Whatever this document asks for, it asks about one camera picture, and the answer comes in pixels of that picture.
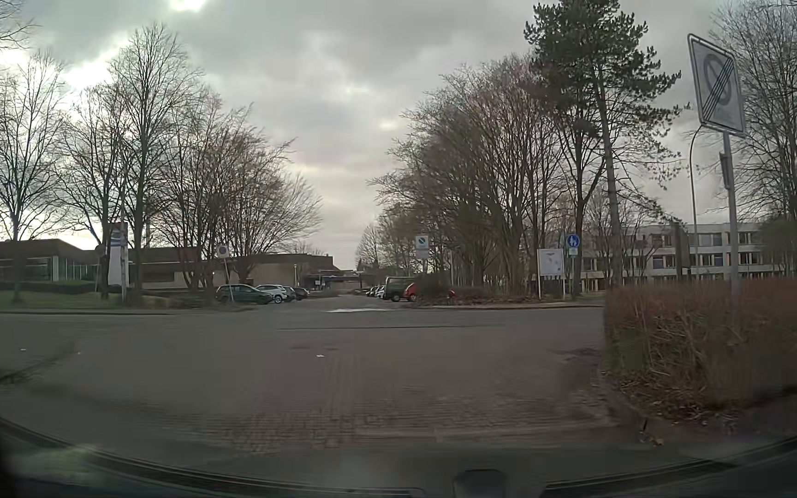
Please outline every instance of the asphalt road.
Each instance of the asphalt road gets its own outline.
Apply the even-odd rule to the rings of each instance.
[[[361,296],[242,313],[0,314],[0,415],[128,457],[601,447],[601,310],[418,310]]]

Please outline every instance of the windshield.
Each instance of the windshield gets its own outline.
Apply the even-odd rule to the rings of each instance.
[[[797,0],[111,7],[0,0],[3,426],[445,495],[797,437]]]

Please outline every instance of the white car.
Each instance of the white car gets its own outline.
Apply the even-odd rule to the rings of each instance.
[[[258,285],[258,291],[263,291],[273,295],[273,302],[275,304],[282,304],[283,301],[291,300],[291,295],[282,285],[265,284]]]

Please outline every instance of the grass lawn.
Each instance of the grass lawn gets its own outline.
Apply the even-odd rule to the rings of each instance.
[[[97,292],[85,292],[83,294],[58,294],[54,292],[31,292],[22,291],[20,297],[22,303],[13,304],[11,290],[0,290],[0,309],[16,308],[47,308],[47,309],[105,309],[117,308],[119,303],[115,299],[108,301],[100,300]]]

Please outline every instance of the building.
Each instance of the building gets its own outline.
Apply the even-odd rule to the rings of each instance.
[[[783,273],[780,267],[771,264],[761,253],[758,228],[758,223],[738,224],[739,274],[742,278],[764,278]],[[698,225],[697,232],[696,240],[694,234],[687,233],[691,275],[700,279],[730,279],[730,224],[701,224]],[[670,225],[647,225],[638,227],[634,234],[627,233],[624,281],[631,284],[675,280],[678,274],[676,245]],[[605,269],[608,261],[600,257],[592,241],[584,240],[582,246],[582,257],[579,261],[583,265],[583,291],[603,291],[607,288]]]
[[[190,287],[185,277],[194,265],[193,248],[147,247],[143,249],[143,288],[180,291]],[[58,238],[33,240],[0,240],[0,282],[14,279],[14,259],[25,262],[23,277],[27,282],[62,282],[85,280],[94,282],[99,271],[99,253],[83,250]],[[135,250],[129,250],[129,275],[135,276]],[[222,263],[209,261],[214,268],[214,284],[226,282]],[[238,282],[235,270],[230,282]],[[358,276],[347,276],[334,266],[331,256],[319,255],[256,255],[248,280],[254,284],[302,285],[310,289],[358,287]]]
[[[94,280],[97,257],[58,238],[19,241],[0,240],[0,281],[14,279],[14,259],[24,261],[28,282]]]
[[[247,283],[250,285],[276,284],[307,289],[358,288],[360,277],[334,266],[333,256],[321,255],[256,255]],[[214,271],[214,284],[226,284],[223,266]],[[239,281],[238,273],[229,269],[229,282]]]

